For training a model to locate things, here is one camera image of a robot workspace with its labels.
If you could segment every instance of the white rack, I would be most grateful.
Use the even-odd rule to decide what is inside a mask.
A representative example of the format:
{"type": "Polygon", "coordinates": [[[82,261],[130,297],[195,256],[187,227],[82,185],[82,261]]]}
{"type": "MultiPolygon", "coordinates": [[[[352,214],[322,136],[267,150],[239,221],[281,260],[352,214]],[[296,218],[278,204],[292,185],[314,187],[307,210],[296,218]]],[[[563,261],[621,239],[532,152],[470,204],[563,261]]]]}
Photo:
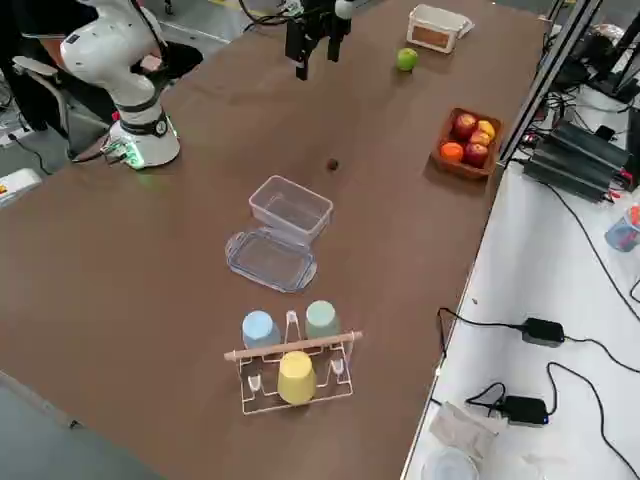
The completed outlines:
{"type": "Polygon", "coordinates": [[[287,312],[284,343],[225,354],[226,360],[236,364],[240,380],[242,413],[251,415],[301,406],[285,402],[277,391],[280,360],[285,353],[296,350],[304,351],[311,357],[317,378],[323,380],[316,385],[314,398],[303,405],[352,395],[353,384],[349,360],[355,341],[361,337],[362,332],[350,332],[304,340],[296,312],[287,312]],[[293,330],[298,340],[290,342],[289,337],[293,330]]]}

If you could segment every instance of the white box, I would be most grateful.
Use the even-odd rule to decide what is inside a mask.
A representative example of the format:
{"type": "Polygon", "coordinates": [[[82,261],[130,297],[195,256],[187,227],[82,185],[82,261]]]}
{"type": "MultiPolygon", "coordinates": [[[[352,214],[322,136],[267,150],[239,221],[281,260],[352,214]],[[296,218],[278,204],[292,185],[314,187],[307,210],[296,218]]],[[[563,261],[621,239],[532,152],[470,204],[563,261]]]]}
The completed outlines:
{"type": "Polygon", "coordinates": [[[407,41],[442,53],[450,53],[458,38],[474,24],[464,15],[420,4],[409,14],[407,41]]]}
{"type": "Polygon", "coordinates": [[[41,183],[38,174],[30,168],[23,168],[0,178],[0,208],[16,201],[20,195],[41,183]]]}

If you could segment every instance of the wooden bowl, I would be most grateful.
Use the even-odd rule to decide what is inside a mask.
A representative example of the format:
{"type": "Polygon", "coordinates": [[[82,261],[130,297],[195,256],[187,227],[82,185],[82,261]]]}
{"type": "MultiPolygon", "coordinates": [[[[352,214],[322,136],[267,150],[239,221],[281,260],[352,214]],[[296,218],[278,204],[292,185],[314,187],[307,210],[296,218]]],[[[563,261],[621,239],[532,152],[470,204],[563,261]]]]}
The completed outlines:
{"type": "Polygon", "coordinates": [[[436,165],[438,165],[438,167],[440,167],[442,170],[451,172],[455,175],[458,175],[459,177],[468,178],[471,180],[486,179],[489,175],[493,173],[493,169],[496,166],[496,154],[497,154],[498,145],[500,144],[501,133],[502,133],[502,122],[497,118],[487,117],[486,115],[482,115],[480,113],[473,112],[471,110],[454,108],[453,110],[451,110],[451,113],[449,114],[449,118],[447,118],[447,121],[444,122],[444,125],[442,126],[442,131],[440,132],[438,142],[436,143],[435,147],[431,151],[430,157],[433,158],[433,160],[436,162],[436,165]],[[493,129],[496,131],[496,136],[493,138],[493,140],[487,147],[489,150],[489,154],[487,155],[487,159],[485,160],[482,168],[476,168],[463,162],[451,162],[449,160],[446,160],[445,158],[442,158],[442,156],[440,155],[440,147],[442,147],[442,145],[444,145],[447,142],[460,143],[463,146],[463,148],[468,143],[468,142],[460,142],[451,133],[451,131],[453,130],[453,123],[455,122],[456,118],[458,118],[458,116],[462,115],[463,113],[469,113],[473,115],[478,119],[478,121],[487,120],[489,123],[491,123],[491,125],[493,125],[493,129]]]}

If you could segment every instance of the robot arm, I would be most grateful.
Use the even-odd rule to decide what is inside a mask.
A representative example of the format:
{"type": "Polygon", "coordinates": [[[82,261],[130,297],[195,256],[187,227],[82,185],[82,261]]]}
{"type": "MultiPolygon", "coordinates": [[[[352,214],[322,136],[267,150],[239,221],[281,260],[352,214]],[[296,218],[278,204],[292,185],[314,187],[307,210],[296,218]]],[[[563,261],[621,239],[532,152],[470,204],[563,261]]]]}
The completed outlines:
{"type": "Polygon", "coordinates": [[[329,37],[327,58],[337,62],[340,45],[351,32],[352,0],[301,0],[303,12],[287,21],[285,55],[296,62],[296,76],[306,80],[309,57],[320,40],[329,37]]]}
{"type": "Polygon", "coordinates": [[[104,88],[118,109],[107,148],[135,169],[170,162],[180,146],[160,105],[160,91],[145,76],[131,73],[158,47],[166,60],[157,20],[136,0],[78,1],[94,7],[98,19],[71,33],[61,53],[71,74],[104,88]]]}

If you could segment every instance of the red apple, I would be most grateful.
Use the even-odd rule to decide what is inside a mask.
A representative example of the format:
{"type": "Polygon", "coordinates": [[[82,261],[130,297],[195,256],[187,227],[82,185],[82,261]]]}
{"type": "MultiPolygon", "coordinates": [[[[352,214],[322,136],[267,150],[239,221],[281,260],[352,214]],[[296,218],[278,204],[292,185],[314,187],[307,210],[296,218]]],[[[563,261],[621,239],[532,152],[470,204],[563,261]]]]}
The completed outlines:
{"type": "Polygon", "coordinates": [[[489,156],[489,149],[479,143],[469,143],[464,149],[463,162],[472,167],[482,168],[484,162],[489,156]]]}
{"type": "Polygon", "coordinates": [[[476,117],[469,113],[458,115],[458,118],[453,122],[453,134],[459,140],[468,140],[475,131],[477,124],[476,117]]]}

